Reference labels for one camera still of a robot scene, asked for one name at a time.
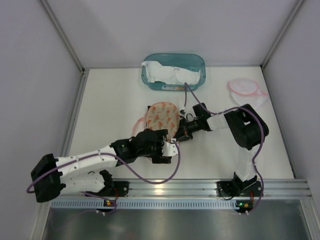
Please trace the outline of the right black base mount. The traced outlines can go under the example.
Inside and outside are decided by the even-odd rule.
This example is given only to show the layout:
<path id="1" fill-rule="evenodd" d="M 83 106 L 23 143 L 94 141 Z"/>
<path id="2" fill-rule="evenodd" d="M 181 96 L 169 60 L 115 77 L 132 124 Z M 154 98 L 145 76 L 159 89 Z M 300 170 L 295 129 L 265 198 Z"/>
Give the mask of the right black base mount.
<path id="1" fill-rule="evenodd" d="M 235 197 L 259 197 L 263 188 L 260 181 L 240 181 L 226 180 L 218 181 L 217 193 L 219 197 L 230 199 Z"/>

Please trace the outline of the white bra in bin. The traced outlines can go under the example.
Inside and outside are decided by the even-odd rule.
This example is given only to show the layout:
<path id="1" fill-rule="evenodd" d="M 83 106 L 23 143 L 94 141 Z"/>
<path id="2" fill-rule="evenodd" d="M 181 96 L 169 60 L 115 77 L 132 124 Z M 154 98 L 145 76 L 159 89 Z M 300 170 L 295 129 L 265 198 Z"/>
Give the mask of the white bra in bin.
<path id="1" fill-rule="evenodd" d="M 193 71 L 177 66 L 164 66 L 158 61 L 141 63 L 146 71 L 147 82 L 161 82 L 167 85 L 197 84 L 201 78 L 201 70 Z"/>

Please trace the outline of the left aluminium corner post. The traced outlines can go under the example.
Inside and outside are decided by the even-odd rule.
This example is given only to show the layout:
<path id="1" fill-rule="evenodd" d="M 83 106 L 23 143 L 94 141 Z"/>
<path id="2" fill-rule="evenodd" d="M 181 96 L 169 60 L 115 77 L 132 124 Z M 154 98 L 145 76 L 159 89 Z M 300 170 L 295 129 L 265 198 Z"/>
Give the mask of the left aluminium corner post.
<path id="1" fill-rule="evenodd" d="M 64 31 L 61 23 L 59 22 L 56 14 L 54 13 L 50 3 L 47 0 L 38 0 L 39 5 L 42 7 L 43 11 L 45 12 L 47 18 L 49 19 L 50 23 L 53 25 L 58 37 L 62 41 L 65 49 L 67 50 L 68 54 L 70 55 L 71 59 L 73 60 L 74 64 L 76 65 L 77 69 L 83 73 L 85 68 L 83 67 L 79 57 L 77 56 L 71 42 L 69 41 L 66 32 Z"/>

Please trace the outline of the aluminium corner post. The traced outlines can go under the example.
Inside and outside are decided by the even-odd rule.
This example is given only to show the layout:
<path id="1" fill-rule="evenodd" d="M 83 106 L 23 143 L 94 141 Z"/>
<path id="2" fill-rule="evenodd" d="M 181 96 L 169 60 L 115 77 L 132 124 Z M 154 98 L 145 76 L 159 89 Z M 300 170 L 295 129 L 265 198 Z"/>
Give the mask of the aluminium corner post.
<path id="1" fill-rule="evenodd" d="M 53 25 L 58 37 L 62 41 L 65 49 L 67 50 L 68 54 L 70 55 L 71 59 L 73 60 L 74 64 L 76 65 L 77 69 L 83 73 L 85 68 L 83 67 L 79 57 L 77 56 L 71 42 L 69 41 L 66 32 L 64 31 L 61 23 L 59 22 L 56 14 L 54 13 L 50 3 L 47 0 L 38 0 L 39 5 L 42 7 L 43 11 L 45 12 L 47 18 L 49 19 L 50 23 Z"/>
<path id="2" fill-rule="evenodd" d="M 289 14 L 285 18 L 283 24 L 281 25 L 279 32 L 277 33 L 274 41 L 272 42 L 269 50 L 267 51 L 262 63 L 260 64 L 260 68 L 263 71 L 270 60 L 272 59 L 273 55 L 275 54 L 277 48 L 281 44 L 283 38 L 287 34 L 288 30 L 290 29 L 291 25 L 294 23 L 297 15 L 302 10 L 303 6 L 305 5 L 306 0 L 296 0 L 292 9 L 289 11 Z"/>

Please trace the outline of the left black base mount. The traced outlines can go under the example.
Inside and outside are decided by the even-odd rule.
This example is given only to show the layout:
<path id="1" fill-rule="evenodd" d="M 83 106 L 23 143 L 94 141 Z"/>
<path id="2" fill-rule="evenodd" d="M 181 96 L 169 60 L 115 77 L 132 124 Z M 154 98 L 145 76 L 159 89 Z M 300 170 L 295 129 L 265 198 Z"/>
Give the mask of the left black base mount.
<path id="1" fill-rule="evenodd" d="M 113 181 L 104 186 L 98 193 L 102 197 L 126 197 L 129 192 L 128 181 Z"/>

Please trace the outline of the right aluminium corner post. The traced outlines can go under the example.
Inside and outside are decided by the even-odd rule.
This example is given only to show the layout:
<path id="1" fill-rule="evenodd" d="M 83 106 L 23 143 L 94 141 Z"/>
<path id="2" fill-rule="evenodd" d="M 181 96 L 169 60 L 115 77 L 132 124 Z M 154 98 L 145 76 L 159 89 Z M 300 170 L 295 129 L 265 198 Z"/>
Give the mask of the right aluminium corner post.
<path id="1" fill-rule="evenodd" d="M 285 18 L 283 24 L 281 25 L 279 32 L 277 33 L 274 41 L 272 42 L 269 50 L 267 51 L 262 63 L 260 64 L 260 68 L 263 71 L 270 60 L 272 59 L 273 55 L 275 54 L 277 48 L 281 44 L 283 38 L 287 34 L 288 30 L 290 29 L 291 25 L 294 23 L 297 15 L 302 10 L 303 6 L 305 5 L 306 0 L 296 0 L 292 9 L 289 11 L 289 14 Z"/>

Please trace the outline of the small white mesh laundry bag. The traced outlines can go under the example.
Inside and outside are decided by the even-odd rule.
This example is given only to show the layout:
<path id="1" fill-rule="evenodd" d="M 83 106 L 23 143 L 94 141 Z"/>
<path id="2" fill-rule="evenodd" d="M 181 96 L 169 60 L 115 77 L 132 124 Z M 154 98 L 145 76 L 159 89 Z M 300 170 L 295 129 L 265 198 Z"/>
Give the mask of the small white mesh laundry bag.
<path id="1" fill-rule="evenodd" d="M 259 84 L 248 78 L 235 78 L 228 82 L 230 96 L 239 105 L 249 104 L 254 110 L 261 107 L 269 95 L 260 90 Z"/>

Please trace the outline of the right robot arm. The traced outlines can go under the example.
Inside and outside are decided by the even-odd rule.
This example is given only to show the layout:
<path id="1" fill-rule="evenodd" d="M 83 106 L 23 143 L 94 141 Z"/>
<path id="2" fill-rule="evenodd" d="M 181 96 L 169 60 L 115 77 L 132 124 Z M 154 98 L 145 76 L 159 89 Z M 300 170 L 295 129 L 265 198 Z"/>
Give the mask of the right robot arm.
<path id="1" fill-rule="evenodd" d="M 193 138 L 198 131 L 212 132 L 229 129 L 239 146 L 238 165 L 230 181 L 220 182 L 220 191 L 241 192 L 258 183 L 256 158 L 260 153 L 266 136 L 269 134 L 267 124 L 261 119 L 250 104 L 235 107 L 217 114 L 210 113 L 204 103 L 193 106 L 195 119 L 185 117 L 179 122 L 174 138 L 185 142 Z"/>

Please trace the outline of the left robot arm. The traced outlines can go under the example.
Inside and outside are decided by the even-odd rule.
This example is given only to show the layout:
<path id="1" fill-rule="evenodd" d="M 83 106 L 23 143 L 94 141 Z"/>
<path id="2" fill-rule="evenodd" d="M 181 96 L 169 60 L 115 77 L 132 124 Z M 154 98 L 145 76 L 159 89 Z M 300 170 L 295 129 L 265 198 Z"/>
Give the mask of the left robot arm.
<path id="1" fill-rule="evenodd" d="M 90 193 L 106 196 L 114 188 L 109 169 L 127 166 L 137 158 L 150 158 L 153 164 L 170 164 L 178 150 L 175 140 L 167 139 L 168 130 L 145 129 L 131 138 L 117 140 L 103 148 L 80 155 L 44 155 L 31 171 L 28 194 L 38 203 L 60 195 Z"/>

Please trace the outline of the aluminium front rail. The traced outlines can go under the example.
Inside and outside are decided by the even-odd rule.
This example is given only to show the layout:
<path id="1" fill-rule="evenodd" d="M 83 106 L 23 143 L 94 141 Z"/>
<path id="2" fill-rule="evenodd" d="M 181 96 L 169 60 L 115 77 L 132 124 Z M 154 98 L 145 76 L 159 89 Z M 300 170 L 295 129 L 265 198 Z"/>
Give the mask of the aluminium front rail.
<path id="1" fill-rule="evenodd" d="M 227 179 L 173 179 L 163 184 L 150 184 L 139 179 L 115 179 L 129 182 L 125 197 L 160 198 L 223 198 L 218 196 L 217 182 Z M 312 197 L 310 187 L 303 179 L 266 179 L 261 183 L 260 196 L 271 199 L 308 199 Z"/>

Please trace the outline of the floral pink laundry bag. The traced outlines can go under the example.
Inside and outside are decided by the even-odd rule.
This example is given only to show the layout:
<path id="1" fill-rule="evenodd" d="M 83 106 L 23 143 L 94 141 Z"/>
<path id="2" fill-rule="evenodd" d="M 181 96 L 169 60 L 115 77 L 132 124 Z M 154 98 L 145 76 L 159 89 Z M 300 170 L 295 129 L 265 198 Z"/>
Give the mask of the floral pink laundry bag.
<path id="1" fill-rule="evenodd" d="M 138 128 L 153 131 L 167 130 L 167 139 L 172 139 L 180 126 L 180 115 L 178 107 L 167 101 L 161 101 L 151 105 L 143 117 L 141 117 L 132 128 L 132 136 L 138 133 Z"/>

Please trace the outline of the teal plastic bin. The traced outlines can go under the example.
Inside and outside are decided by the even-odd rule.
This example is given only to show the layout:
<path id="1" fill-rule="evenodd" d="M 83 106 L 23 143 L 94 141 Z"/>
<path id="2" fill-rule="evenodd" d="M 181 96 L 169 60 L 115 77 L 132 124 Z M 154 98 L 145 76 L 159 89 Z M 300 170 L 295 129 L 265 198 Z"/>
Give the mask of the teal plastic bin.
<path id="1" fill-rule="evenodd" d="M 206 80 L 206 64 L 202 57 L 190 53 L 154 53 L 141 63 L 141 80 L 154 91 L 192 90 Z"/>

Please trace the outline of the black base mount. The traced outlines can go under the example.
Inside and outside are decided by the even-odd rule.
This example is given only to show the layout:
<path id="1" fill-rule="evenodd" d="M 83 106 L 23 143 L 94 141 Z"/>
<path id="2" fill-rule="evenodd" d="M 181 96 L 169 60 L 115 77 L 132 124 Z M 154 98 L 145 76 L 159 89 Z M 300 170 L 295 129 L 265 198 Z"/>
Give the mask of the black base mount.
<path id="1" fill-rule="evenodd" d="M 263 188 L 260 181 L 240 181 L 226 180 L 218 181 L 217 193 L 219 197 L 230 199 L 235 197 L 259 197 Z"/>
<path id="2" fill-rule="evenodd" d="M 104 186 L 98 193 L 102 197 L 126 197 L 129 192 L 128 181 L 113 181 Z"/>

